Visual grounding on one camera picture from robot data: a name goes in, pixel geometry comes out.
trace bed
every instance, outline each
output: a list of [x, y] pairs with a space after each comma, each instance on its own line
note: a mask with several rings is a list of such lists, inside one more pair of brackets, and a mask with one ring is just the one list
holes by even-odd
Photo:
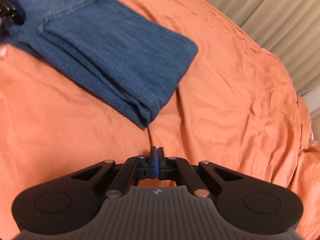
[[141, 129], [47, 62], [1, 44], [0, 238], [19, 233], [11, 204], [22, 190], [105, 159], [122, 163], [155, 145], [166, 156], [209, 160], [288, 187], [304, 204], [297, 232], [316, 239], [320, 145], [309, 143], [306, 103], [280, 60], [204, 0], [119, 1], [193, 40], [195, 60]]

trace metal screw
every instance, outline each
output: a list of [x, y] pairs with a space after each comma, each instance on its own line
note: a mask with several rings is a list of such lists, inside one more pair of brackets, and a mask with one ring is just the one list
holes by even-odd
[[113, 163], [114, 160], [105, 160], [104, 162], [105, 162], [105, 163]]
[[117, 189], [112, 189], [112, 190], [109, 190], [107, 191], [106, 193], [106, 196], [108, 198], [117, 198], [117, 197], [120, 197], [122, 195], [121, 191], [120, 190], [117, 190]]
[[200, 188], [196, 189], [193, 194], [197, 197], [207, 197], [210, 195], [210, 192], [206, 189]]

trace jeans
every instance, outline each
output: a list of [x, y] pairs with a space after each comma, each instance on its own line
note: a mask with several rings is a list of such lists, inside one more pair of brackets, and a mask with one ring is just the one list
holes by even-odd
[[25, 24], [2, 41], [43, 57], [138, 126], [148, 127], [197, 46], [116, 0], [19, 0]]

